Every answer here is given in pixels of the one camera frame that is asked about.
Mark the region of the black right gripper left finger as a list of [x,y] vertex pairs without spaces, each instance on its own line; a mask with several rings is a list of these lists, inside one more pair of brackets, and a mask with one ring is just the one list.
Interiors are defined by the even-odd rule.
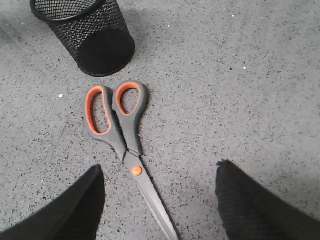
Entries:
[[54,201],[0,234],[2,240],[94,240],[105,205],[99,164]]

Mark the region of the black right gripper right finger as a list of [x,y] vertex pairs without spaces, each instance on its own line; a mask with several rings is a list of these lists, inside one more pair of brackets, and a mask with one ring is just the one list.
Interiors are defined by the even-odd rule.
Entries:
[[287,204],[229,160],[218,164],[216,196],[230,240],[318,240],[320,222]]

